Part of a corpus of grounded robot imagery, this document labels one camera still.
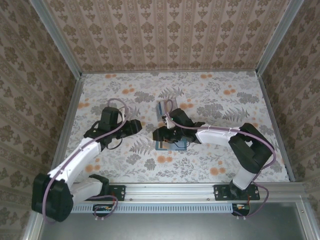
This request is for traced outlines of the teal card holder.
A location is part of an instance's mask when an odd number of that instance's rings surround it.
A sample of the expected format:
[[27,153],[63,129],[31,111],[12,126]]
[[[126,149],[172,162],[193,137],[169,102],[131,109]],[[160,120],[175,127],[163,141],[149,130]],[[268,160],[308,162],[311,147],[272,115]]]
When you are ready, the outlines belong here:
[[[159,137],[152,137],[155,141],[155,149],[157,151],[186,151],[188,146],[190,145],[189,142],[185,138],[162,138]],[[167,149],[160,149],[160,142],[166,142]]]

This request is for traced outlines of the clear plastic card box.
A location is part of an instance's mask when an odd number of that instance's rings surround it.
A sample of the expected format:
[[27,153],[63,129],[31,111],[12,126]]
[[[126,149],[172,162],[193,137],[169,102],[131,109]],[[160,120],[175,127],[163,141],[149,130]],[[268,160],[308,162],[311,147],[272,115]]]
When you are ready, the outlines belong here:
[[177,108],[178,105],[176,98],[160,100],[155,106],[157,120],[159,122],[163,120],[163,117],[166,115],[165,110],[168,114],[170,114],[173,110]]

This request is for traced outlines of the floral tablecloth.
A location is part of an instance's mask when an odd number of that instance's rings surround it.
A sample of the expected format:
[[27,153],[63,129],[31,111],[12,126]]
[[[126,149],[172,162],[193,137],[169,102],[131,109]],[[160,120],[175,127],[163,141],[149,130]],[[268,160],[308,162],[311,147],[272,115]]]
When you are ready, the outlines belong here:
[[258,77],[248,71],[85,75],[66,155],[79,145],[106,106],[127,106],[130,118],[141,121],[142,130],[125,138],[116,149],[105,149],[83,168],[76,181],[98,174],[112,183],[230,182],[240,164],[229,147],[191,143],[186,151],[155,149],[152,133],[163,126],[156,105],[174,98],[194,122],[230,128],[252,124],[276,152],[257,181],[289,181]]

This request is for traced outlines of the aluminium front beam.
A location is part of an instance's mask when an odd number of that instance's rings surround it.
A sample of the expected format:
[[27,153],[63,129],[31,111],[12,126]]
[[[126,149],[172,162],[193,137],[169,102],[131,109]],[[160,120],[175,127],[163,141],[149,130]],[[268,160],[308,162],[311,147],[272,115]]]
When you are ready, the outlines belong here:
[[[215,202],[214,185],[221,183],[124,183],[121,203],[204,203]],[[300,182],[259,182],[260,200],[271,203],[297,202],[308,198]]]

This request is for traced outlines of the grey metal sheet panel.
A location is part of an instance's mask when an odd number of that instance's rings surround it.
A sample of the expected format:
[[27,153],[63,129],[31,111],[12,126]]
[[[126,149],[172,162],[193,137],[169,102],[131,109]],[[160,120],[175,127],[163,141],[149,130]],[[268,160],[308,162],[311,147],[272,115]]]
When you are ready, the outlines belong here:
[[221,213],[71,214],[44,225],[39,240],[307,240],[293,203],[268,203],[242,219]]

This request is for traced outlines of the small black electronics board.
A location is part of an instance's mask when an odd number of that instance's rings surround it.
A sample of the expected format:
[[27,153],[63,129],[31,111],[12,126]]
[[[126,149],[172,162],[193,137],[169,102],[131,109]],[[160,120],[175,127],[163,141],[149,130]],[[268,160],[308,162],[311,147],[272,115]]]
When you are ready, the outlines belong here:
[[113,204],[94,204],[92,207],[93,215],[96,218],[105,218],[113,208]]
[[248,203],[233,203],[232,215],[236,217],[246,217],[250,213],[250,205]]

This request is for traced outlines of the aluminium side rail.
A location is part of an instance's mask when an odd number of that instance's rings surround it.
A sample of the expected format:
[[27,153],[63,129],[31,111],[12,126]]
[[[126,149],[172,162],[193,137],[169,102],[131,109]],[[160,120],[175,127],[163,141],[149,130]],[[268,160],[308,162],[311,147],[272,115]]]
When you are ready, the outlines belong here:
[[55,151],[54,158],[51,165],[51,170],[54,170],[65,159],[65,154],[67,151],[68,142],[70,139],[73,122],[78,109],[78,104],[82,94],[83,86],[84,86],[84,79],[80,77],[75,81],[74,90],[73,90],[72,97],[71,97],[68,110],[65,116],[65,120],[64,120],[60,137],[59,137],[58,145],[56,147],[56,151]]
[[294,176],[294,173],[293,173],[293,170],[292,170],[292,167],[291,167],[291,163],[290,163],[290,160],[288,158],[288,154],[286,152],[286,148],[285,148],[285,145],[284,145],[284,142],[283,142],[283,139],[282,139],[282,136],[281,136],[281,133],[280,133],[280,130],[279,130],[279,127],[278,127],[278,124],[277,124],[273,109],[272,109],[272,105],[271,105],[271,102],[270,102],[266,87],[265,87],[264,82],[263,82],[263,78],[260,75],[257,75],[257,79],[258,79],[258,82],[259,82],[259,85],[260,85],[260,88],[261,88],[261,91],[262,91],[262,94],[263,94],[263,98],[264,98],[264,101],[265,101],[265,104],[266,104],[266,107],[267,107],[267,110],[268,110],[270,121],[272,123],[274,134],[275,134],[275,137],[276,137],[276,140],[277,140],[278,148],[280,150],[280,153],[281,153],[284,165],[285,165],[285,169],[286,169],[286,172],[288,174],[288,178],[289,178],[289,180],[291,182],[295,182],[296,178]]

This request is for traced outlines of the aluminium rear rail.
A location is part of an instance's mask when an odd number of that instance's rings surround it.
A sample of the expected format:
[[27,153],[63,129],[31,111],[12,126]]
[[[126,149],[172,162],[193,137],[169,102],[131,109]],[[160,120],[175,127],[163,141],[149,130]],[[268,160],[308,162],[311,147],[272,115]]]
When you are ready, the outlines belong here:
[[218,72],[254,72],[257,73],[256,69],[169,69],[169,70],[117,70],[117,71],[84,71],[81,76],[94,75],[94,74],[140,74],[140,73],[218,73]]

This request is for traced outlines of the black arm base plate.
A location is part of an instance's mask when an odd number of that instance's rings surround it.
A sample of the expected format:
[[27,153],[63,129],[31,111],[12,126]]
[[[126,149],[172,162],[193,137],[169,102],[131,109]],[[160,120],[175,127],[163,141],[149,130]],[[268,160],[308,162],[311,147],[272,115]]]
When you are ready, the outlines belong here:
[[126,195],[126,186],[125,185],[109,185],[108,187],[103,187],[100,194],[97,196],[92,196],[85,201],[115,201],[115,198],[118,201],[124,201]]
[[260,200],[258,187],[254,184],[250,184],[245,190],[241,190],[230,184],[216,184],[213,188],[216,201]]

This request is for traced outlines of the aluminium corner post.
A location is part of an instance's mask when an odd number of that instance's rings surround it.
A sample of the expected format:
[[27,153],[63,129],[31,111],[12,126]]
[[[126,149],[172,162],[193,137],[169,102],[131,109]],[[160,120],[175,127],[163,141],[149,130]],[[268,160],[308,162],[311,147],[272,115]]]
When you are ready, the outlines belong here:
[[298,11],[303,5],[305,0],[290,0],[284,14],[282,15],[275,31],[270,38],[258,64],[256,67],[256,74],[258,77],[261,77],[263,72],[266,70],[269,62],[274,56],[277,48],[279,47],[281,41],[284,39],[285,34],[287,33],[290,25],[295,19]]
[[62,32],[59,30],[58,25],[55,23],[49,9],[46,7],[43,0],[30,0],[30,3],[32,4],[51,38],[53,39],[73,76],[77,80],[79,80],[82,75],[82,70],[77,63],[76,58],[73,56],[72,51],[67,44],[67,41],[64,39]]

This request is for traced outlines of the aluminium frame leg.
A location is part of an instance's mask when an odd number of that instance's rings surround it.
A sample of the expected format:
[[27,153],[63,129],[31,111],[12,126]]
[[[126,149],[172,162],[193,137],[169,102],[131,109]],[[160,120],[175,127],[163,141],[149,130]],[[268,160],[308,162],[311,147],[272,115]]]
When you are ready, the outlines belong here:
[[22,240],[39,240],[43,225],[44,219],[42,214],[31,210]]
[[296,202],[296,207],[306,239],[320,240],[320,229],[308,199],[300,197]]

